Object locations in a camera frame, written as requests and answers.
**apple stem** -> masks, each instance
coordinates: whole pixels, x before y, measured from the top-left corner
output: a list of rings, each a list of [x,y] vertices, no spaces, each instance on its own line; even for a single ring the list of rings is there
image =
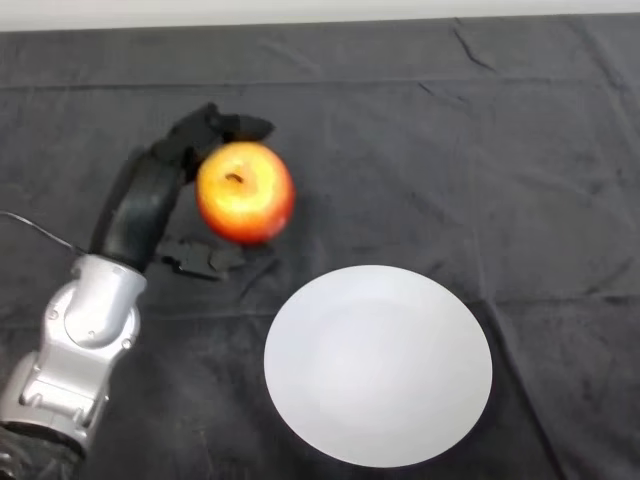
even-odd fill
[[[244,179],[237,173],[227,173],[224,178],[226,178],[227,180],[235,180],[238,183],[244,182]]]

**apple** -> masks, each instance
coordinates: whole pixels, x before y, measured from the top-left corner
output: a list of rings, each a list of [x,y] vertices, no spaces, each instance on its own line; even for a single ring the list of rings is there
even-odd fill
[[[282,160],[256,142],[233,142],[200,166],[196,199],[205,222],[240,244],[263,243],[278,234],[293,213],[295,188]]]

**white wall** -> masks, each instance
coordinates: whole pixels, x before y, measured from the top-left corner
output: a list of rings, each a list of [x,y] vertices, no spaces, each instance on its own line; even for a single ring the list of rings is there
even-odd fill
[[[0,0],[0,31],[640,12],[640,0]]]

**white plate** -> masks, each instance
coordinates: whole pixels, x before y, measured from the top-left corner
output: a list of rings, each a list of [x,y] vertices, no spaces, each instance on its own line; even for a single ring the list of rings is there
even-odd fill
[[[357,465],[397,467],[458,443],[491,389],[491,353],[471,312],[407,270],[360,266],[296,292],[264,354],[267,387],[300,437]]]

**cable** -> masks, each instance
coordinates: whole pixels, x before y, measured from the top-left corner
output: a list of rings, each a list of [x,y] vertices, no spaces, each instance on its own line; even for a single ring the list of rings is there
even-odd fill
[[[28,218],[22,217],[22,216],[17,215],[17,214],[15,214],[13,212],[8,212],[6,210],[0,210],[0,216],[8,217],[8,218],[11,218],[13,220],[17,220],[18,222],[24,223],[25,225],[30,226],[31,228],[37,230],[42,235],[47,237],[49,240],[53,240],[54,242],[56,242],[56,243],[58,243],[58,244],[60,244],[60,245],[62,245],[64,247],[67,247],[69,250],[71,250],[76,255],[82,255],[82,254],[86,253],[80,247],[78,247],[78,246],[76,246],[76,245],[74,245],[72,243],[69,243],[66,240],[63,240],[62,238],[58,237],[57,235],[54,235],[49,230],[41,227],[40,225],[38,225],[35,222],[32,222]]]

